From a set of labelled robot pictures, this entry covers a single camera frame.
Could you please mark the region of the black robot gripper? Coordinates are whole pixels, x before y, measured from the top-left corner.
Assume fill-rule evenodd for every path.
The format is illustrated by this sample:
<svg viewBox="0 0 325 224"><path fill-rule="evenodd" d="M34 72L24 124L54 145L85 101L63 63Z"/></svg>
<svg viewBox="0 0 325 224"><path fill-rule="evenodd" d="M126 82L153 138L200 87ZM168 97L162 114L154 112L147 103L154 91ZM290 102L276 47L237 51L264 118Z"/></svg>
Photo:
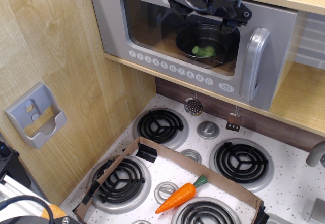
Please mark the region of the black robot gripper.
<svg viewBox="0 0 325 224"><path fill-rule="evenodd" d="M184 20L194 11L222 18L221 32L230 34L252 18L252 11L242 0L166 0L170 8Z"/></svg>

